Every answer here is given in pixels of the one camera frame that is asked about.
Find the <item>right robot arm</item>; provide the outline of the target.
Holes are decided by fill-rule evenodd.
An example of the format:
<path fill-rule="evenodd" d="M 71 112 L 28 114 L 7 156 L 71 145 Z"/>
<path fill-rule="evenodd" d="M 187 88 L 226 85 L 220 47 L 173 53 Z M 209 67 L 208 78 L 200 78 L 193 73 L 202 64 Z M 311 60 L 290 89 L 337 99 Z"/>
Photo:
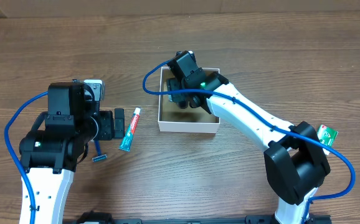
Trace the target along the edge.
<path fill-rule="evenodd" d="M 308 213 L 312 198 L 330 166 L 324 150 L 314 142 L 315 129 L 306 122 L 295 126 L 276 118 L 246 99 L 219 72 L 207 73 L 192 52 L 177 52 L 168 62 L 173 78 L 167 80 L 170 100 L 180 108 L 201 107 L 239 129 L 263 152 L 267 180 L 278 195 L 278 207 L 267 223 L 331 223 L 328 215 Z"/>

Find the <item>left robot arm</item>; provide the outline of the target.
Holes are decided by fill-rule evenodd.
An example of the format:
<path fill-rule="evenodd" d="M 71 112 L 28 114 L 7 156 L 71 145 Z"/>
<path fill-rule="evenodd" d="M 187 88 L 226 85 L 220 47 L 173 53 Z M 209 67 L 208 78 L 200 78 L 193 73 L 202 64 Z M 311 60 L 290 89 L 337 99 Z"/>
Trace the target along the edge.
<path fill-rule="evenodd" d="M 100 110 L 102 80 L 51 83 L 48 109 L 21 140 L 20 163 L 33 192 L 22 188 L 21 223 L 62 223 L 65 202 L 77 164 L 90 141 L 111 141 L 125 135 L 123 109 Z"/>

